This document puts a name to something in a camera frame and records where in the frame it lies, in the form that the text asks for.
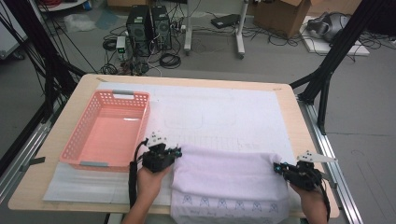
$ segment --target metal stand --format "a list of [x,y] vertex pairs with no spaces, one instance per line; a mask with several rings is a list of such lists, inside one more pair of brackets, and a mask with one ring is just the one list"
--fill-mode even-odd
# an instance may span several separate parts
[[[244,0],[242,3],[239,25],[238,28],[236,28],[235,30],[236,44],[238,46],[238,54],[240,59],[243,59],[245,57],[245,47],[244,47],[244,41],[242,39],[242,30],[244,28],[247,11],[248,11],[248,0]],[[190,51],[191,51],[191,41],[192,41],[191,16],[192,16],[191,0],[187,0],[187,25],[186,25],[186,35],[184,39],[184,51],[186,52],[186,55],[190,55]]]
[[324,125],[332,74],[341,61],[343,61],[347,56],[347,53],[355,42],[359,39],[361,32],[363,32],[372,18],[379,12],[387,1],[389,0],[361,1],[361,4],[356,9],[344,31],[335,40],[329,54],[325,57],[320,67],[310,75],[290,84],[291,87],[295,89],[308,83],[304,92],[298,95],[299,100],[308,105],[312,105],[315,98],[320,93],[318,127],[322,134],[326,134]]
[[241,11],[241,18],[239,20],[239,26],[236,28],[235,36],[236,36],[236,44],[238,46],[238,54],[239,58],[243,59],[245,57],[245,47],[244,40],[242,38],[242,30],[244,29],[245,17],[248,11],[248,0],[244,0]]

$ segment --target wooden table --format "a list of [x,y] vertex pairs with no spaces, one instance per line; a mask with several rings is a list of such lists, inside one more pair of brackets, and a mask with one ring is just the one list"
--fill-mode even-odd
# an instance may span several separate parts
[[[91,211],[106,213],[127,213],[129,211],[128,204],[44,202],[42,200],[55,172],[60,154],[78,123],[78,119],[89,102],[92,93],[101,82],[273,91],[276,94],[282,111],[282,116],[286,124],[294,156],[297,157],[297,155],[300,155],[307,150],[313,152],[316,151],[294,93],[291,87],[287,84],[166,77],[86,75],[78,83],[76,90],[73,92],[73,95],[65,106],[62,114],[54,124],[46,141],[36,155],[37,158],[46,157],[46,161],[44,163],[32,165],[29,168],[13,196],[9,200],[8,206],[10,209],[38,211]],[[322,170],[320,164],[317,164],[316,166]],[[331,190],[328,190],[328,195],[332,207],[331,217],[338,217],[338,206]],[[169,214],[170,206],[152,205],[149,212],[153,214]],[[292,210],[290,211],[290,215],[294,217],[304,216],[301,211]]]

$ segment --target cardboard box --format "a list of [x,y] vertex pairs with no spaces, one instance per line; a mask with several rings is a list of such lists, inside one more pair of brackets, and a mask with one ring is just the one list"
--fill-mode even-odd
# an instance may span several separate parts
[[323,0],[309,8],[308,15],[318,17],[325,11],[352,15],[360,3],[361,0]]
[[311,7],[321,0],[275,0],[260,2],[254,15],[254,24],[274,34],[291,38],[299,32]]
[[107,0],[110,7],[131,7],[133,5],[151,5],[151,0]]

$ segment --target black pole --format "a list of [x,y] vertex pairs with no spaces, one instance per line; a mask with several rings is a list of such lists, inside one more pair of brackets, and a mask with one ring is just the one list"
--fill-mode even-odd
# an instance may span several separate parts
[[308,83],[305,90],[299,94],[299,99],[308,105],[312,105],[315,98],[321,92],[318,126],[322,134],[326,134],[326,108],[330,81],[335,69],[347,56],[350,49],[355,45],[355,42],[359,39],[359,36],[373,17],[390,1],[391,0],[362,0],[343,32],[335,39],[332,48],[324,58],[320,67],[314,73],[290,84],[291,87],[295,89]]
[[56,67],[56,71],[52,70],[46,76],[52,76],[58,81],[62,93],[71,94],[77,83],[70,75],[68,67],[64,66],[59,60],[59,52],[53,46],[50,37],[36,16],[30,1],[4,0],[4,2],[33,43],[39,55],[45,58],[49,64],[52,64],[52,67]]

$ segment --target basket handle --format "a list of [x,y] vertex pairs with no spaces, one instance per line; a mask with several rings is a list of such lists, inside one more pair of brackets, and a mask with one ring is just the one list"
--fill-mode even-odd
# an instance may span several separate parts
[[113,95],[134,95],[133,91],[113,90]]
[[102,161],[81,161],[79,164],[83,166],[108,167],[108,163]]

